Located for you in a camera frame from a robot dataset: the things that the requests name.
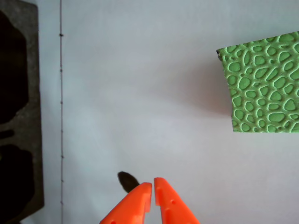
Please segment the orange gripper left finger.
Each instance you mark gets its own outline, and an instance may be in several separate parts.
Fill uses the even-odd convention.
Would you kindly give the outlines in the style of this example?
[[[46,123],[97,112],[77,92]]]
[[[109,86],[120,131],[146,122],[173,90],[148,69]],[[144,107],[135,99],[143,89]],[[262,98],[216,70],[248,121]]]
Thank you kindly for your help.
[[[144,182],[129,192],[101,221],[100,224],[143,224],[150,212],[152,184]]]

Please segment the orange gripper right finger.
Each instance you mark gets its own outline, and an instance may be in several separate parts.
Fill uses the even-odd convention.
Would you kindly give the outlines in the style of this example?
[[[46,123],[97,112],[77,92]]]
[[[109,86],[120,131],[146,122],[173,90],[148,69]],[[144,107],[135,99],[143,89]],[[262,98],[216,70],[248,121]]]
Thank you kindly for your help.
[[[174,188],[161,177],[154,179],[156,206],[163,224],[200,224]]]

